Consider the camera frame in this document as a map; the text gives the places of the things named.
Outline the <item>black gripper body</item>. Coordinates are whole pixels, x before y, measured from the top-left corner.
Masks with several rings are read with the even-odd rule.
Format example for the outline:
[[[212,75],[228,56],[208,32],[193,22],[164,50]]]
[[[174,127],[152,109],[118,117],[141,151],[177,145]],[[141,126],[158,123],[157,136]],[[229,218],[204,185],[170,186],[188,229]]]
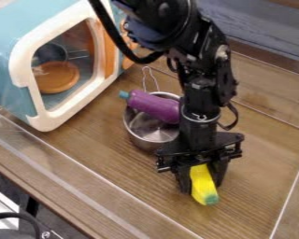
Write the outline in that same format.
[[[157,150],[157,171],[180,173],[206,164],[213,173],[226,171],[228,163],[241,156],[244,135],[216,129],[218,114],[212,118],[178,110],[178,135]]]

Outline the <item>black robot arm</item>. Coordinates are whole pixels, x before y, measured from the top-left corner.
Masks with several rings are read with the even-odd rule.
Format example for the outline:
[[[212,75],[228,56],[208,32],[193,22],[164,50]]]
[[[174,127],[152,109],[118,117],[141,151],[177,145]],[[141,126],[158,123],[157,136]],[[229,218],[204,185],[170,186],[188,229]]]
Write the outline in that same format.
[[[176,63],[182,96],[178,135],[157,150],[157,169],[174,174],[178,189],[190,193],[189,173],[204,165],[216,186],[228,162],[241,156],[244,136],[218,123],[220,108],[230,108],[237,82],[226,38],[198,12],[196,0],[111,0],[126,14],[128,36]]]

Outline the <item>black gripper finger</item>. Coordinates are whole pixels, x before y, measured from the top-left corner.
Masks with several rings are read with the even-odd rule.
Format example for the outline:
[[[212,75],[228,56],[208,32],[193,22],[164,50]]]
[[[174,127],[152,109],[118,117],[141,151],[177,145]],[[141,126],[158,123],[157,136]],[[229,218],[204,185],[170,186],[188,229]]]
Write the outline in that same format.
[[[221,185],[221,182],[226,173],[226,169],[228,169],[228,163],[229,163],[229,159],[221,158],[220,160],[212,161],[208,164],[209,173],[210,173],[212,180],[214,182],[216,187]]]
[[[189,177],[190,167],[188,165],[180,165],[176,169],[176,180],[178,190],[184,194],[189,194],[192,190],[192,180]]]

